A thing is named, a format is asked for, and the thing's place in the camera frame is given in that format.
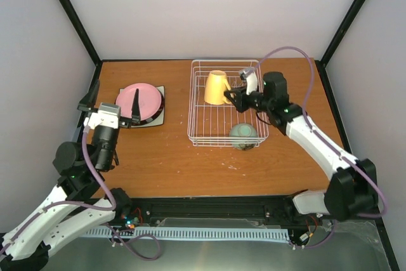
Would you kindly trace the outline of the yellow mug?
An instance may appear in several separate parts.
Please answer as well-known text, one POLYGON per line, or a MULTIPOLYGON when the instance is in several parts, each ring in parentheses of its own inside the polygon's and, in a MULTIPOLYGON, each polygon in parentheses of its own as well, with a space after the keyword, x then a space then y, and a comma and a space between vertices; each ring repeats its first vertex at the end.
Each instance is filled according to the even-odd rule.
POLYGON ((207 79, 204 91, 204 101, 210 105, 231 104, 225 96, 225 91, 230 91, 227 74, 221 70, 212 70, 207 79))

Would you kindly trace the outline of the mint green bowl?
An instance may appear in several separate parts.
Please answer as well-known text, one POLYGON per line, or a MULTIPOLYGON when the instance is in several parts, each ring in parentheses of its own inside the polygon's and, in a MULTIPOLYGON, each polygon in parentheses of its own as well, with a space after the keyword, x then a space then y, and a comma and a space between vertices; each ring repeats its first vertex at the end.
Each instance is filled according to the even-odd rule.
POLYGON ((252 125, 240 123, 231 128, 229 137, 235 149, 250 150, 257 144, 258 133, 252 125))

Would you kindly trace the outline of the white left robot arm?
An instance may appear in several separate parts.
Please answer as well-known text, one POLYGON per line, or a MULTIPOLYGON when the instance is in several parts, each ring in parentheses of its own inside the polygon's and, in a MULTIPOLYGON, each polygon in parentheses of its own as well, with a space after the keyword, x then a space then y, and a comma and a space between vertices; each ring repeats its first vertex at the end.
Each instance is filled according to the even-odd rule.
POLYGON ((121 188, 108 189, 103 172, 119 165, 120 128, 130 119, 110 103, 95 106, 95 82, 77 108, 85 113, 80 142, 64 142, 53 165, 60 177, 45 200, 13 230, 1 234, 1 270, 41 270, 58 250, 88 230, 132 214, 131 199, 121 188))

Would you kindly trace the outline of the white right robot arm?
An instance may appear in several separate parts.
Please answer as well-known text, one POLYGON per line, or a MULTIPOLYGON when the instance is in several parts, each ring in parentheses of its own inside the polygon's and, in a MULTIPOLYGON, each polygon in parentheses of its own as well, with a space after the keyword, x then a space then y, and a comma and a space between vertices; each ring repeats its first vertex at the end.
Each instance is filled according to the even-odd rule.
POLYGON ((352 216, 374 217, 378 192, 376 167, 369 159, 360 160, 326 136, 299 105, 290 102, 287 81, 280 72, 263 76, 263 90, 253 85, 258 79, 251 71, 242 71, 243 87, 224 92, 236 110, 263 112, 268 124, 296 142, 323 170, 329 179, 326 190, 304 191, 292 198, 301 215, 330 215, 344 221, 352 216))

